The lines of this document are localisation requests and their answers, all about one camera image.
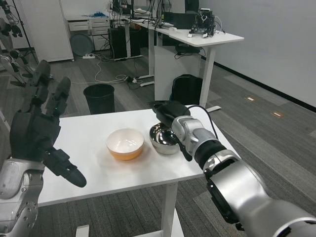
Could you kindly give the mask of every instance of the black trash can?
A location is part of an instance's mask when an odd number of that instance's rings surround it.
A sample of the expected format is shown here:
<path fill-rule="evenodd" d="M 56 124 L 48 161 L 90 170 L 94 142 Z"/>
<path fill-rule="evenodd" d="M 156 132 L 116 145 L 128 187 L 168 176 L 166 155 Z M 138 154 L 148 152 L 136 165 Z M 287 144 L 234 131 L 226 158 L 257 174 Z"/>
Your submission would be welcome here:
<path fill-rule="evenodd" d="M 92 115 L 114 112 L 114 87 L 107 84 L 96 84 L 84 89 L 83 94 L 87 99 Z"/>

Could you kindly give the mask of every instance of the white bowl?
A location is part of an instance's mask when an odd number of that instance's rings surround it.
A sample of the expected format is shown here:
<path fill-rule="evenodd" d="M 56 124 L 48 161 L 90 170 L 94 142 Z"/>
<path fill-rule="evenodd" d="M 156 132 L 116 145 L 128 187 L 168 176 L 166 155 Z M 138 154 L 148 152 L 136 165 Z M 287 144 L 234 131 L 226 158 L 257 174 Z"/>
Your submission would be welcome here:
<path fill-rule="evenodd" d="M 106 144 L 116 159 L 133 159 L 143 150 L 144 136 L 136 129 L 123 128 L 112 132 L 108 136 Z"/>

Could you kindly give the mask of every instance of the backpack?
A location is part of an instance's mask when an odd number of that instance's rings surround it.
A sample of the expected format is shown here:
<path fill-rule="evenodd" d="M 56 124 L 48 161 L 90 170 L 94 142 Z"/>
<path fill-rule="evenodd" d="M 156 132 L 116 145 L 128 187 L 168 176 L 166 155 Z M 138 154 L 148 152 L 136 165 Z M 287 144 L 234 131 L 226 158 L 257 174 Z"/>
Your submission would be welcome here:
<path fill-rule="evenodd" d="M 198 105 L 203 79 L 183 74 L 173 80 L 170 100 L 183 105 Z"/>

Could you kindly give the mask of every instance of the metal bowl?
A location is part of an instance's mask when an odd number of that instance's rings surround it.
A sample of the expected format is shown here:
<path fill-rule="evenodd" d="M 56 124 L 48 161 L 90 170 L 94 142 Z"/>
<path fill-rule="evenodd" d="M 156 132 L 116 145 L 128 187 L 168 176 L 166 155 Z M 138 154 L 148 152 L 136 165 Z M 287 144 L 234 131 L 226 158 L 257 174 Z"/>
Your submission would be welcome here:
<path fill-rule="evenodd" d="M 149 131 L 150 141 L 155 150 L 164 155 L 180 151 L 174 132 L 163 123 L 157 123 Z"/>

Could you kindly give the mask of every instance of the bowl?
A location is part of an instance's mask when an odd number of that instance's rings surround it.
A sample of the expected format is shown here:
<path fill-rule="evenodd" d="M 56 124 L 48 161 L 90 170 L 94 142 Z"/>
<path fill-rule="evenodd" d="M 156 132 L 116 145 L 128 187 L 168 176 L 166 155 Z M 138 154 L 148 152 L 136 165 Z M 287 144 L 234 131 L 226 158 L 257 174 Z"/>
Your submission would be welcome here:
<path fill-rule="evenodd" d="M 144 136 L 133 128 L 123 128 L 112 132 L 106 141 L 107 147 L 116 159 L 129 160 L 143 151 Z"/>
<path fill-rule="evenodd" d="M 180 151 L 176 135 L 161 122 L 152 126 L 149 137 L 155 150 L 161 154 L 172 155 Z"/>

